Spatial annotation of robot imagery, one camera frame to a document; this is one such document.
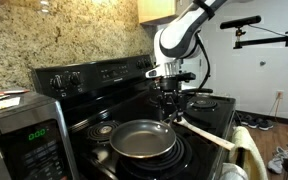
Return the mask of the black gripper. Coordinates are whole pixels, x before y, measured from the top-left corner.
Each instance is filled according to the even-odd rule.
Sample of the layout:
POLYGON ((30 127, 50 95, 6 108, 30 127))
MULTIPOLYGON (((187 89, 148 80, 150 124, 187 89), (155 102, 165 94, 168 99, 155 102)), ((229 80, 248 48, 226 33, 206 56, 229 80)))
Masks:
POLYGON ((157 102, 165 115, 174 111, 183 112, 187 107, 187 98, 181 90, 181 82, 195 80, 194 73, 181 73, 173 77, 162 77, 158 82, 160 93, 157 95, 157 102))

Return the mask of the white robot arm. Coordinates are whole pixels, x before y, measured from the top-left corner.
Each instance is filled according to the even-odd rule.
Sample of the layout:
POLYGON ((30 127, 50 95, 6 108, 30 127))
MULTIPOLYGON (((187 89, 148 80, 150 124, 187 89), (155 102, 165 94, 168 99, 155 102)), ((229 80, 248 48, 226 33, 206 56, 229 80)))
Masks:
POLYGON ((159 79, 157 87, 162 92, 160 107, 168 109, 174 105, 183 112, 187 102, 181 91, 181 82, 195 80, 192 72, 180 71, 184 59, 195 58, 204 50, 199 29, 206 20, 227 0, 193 0, 193 2, 165 28, 154 36, 156 67, 147 71, 148 79, 159 79))

